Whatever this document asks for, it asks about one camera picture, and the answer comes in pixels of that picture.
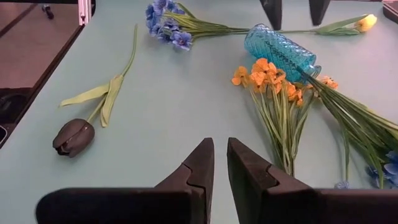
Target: light blue table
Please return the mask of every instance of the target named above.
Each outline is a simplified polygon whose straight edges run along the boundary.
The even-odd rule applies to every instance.
[[[0,223],[34,223],[41,196],[65,187],[152,187],[176,169],[205,137],[215,142],[212,223],[238,223],[228,182],[226,143],[237,137],[270,159],[248,94],[232,86],[238,65],[253,62],[244,36],[199,40],[191,52],[176,53],[149,37],[144,23],[148,1],[97,0],[98,8],[66,57],[0,150]],[[268,24],[258,0],[186,0],[199,18],[235,27]],[[318,55],[325,75],[340,91],[381,115],[397,119],[398,25],[381,3],[332,2],[324,24],[373,13],[379,20],[366,35],[288,36]],[[59,109],[65,98],[106,83],[121,72],[139,23],[138,50],[113,109],[110,126],[96,123],[93,145],[75,159],[60,157],[52,140],[68,120],[86,118],[96,101]],[[310,28],[308,2],[284,0],[284,29]],[[296,177],[313,187],[342,179],[336,122],[313,108],[300,142]],[[364,164],[353,153],[352,187],[369,187]]]

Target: yellow flower bud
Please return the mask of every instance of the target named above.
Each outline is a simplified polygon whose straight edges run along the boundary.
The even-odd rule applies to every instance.
[[[366,32],[371,29],[377,22],[377,17],[373,14],[369,14],[365,18],[355,23],[355,29],[360,32]]]

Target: blue glass vase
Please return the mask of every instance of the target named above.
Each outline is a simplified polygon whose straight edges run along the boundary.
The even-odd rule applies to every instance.
[[[256,58],[266,58],[283,69],[290,82],[304,83],[308,75],[315,78],[322,69],[314,65],[315,54],[264,24],[258,24],[249,31],[244,48]]]

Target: black tulip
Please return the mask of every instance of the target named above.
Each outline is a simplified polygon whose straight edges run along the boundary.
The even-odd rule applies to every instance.
[[[94,127],[84,119],[66,123],[52,142],[52,147],[61,156],[75,157],[94,139]]]

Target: chair wheel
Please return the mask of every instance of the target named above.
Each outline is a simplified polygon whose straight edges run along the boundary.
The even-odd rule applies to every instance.
[[[51,7],[49,5],[43,5],[42,11],[47,15],[47,18],[54,19],[54,14],[51,11]]]

